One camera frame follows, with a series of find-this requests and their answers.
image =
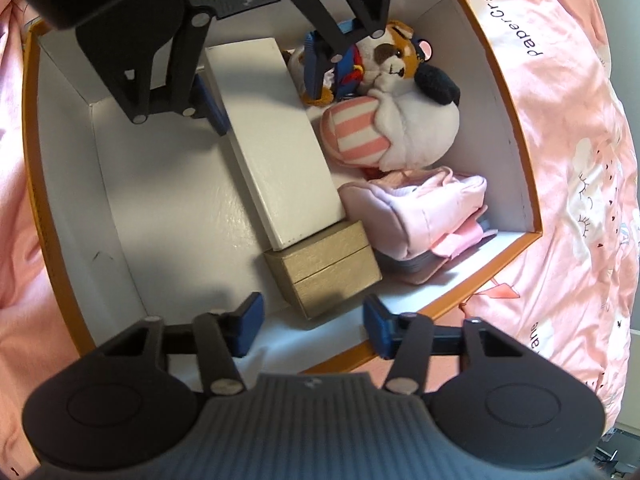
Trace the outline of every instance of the pink round ear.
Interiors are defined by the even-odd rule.
[[[431,54],[433,54],[433,51],[431,50],[431,45],[429,44],[429,42],[425,40],[420,40],[418,42],[418,47],[424,54],[424,60],[425,61],[430,60]]]

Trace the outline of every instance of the pink bedsheet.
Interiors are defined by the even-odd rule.
[[[610,426],[626,375],[640,212],[636,158],[608,80],[602,17],[595,0],[470,2],[520,113],[545,235],[463,309],[588,384]],[[0,470],[12,478],[36,465],[20,428],[25,398],[77,354],[49,285],[26,193],[25,6],[1,0],[0,9]]]
[[[544,236],[463,306],[620,411],[638,284],[637,162],[596,0],[469,0],[527,138]]]

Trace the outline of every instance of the eyelash print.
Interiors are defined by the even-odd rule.
[[[578,178],[580,179],[580,182],[582,183],[582,189],[578,192],[578,195],[580,195],[580,197],[582,197],[582,194],[589,187],[589,184],[587,184],[587,179],[582,174],[578,175]]]
[[[589,217],[580,215],[578,217],[578,222],[580,222],[584,226],[584,228],[582,229],[582,238],[586,238],[587,233],[589,232],[589,229],[587,228],[591,225],[591,222],[589,222]]]

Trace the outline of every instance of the white plush toy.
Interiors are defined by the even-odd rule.
[[[325,150],[346,166],[381,171],[430,166],[451,147],[460,127],[460,89],[439,68],[421,63],[413,80],[378,88],[322,114]]]

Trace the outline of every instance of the wall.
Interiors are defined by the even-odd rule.
[[[640,0],[598,0],[611,50],[611,83],[625,107],[636,153],[640,147]],[[640,330],[640,294],[636,294],[631,328]]]

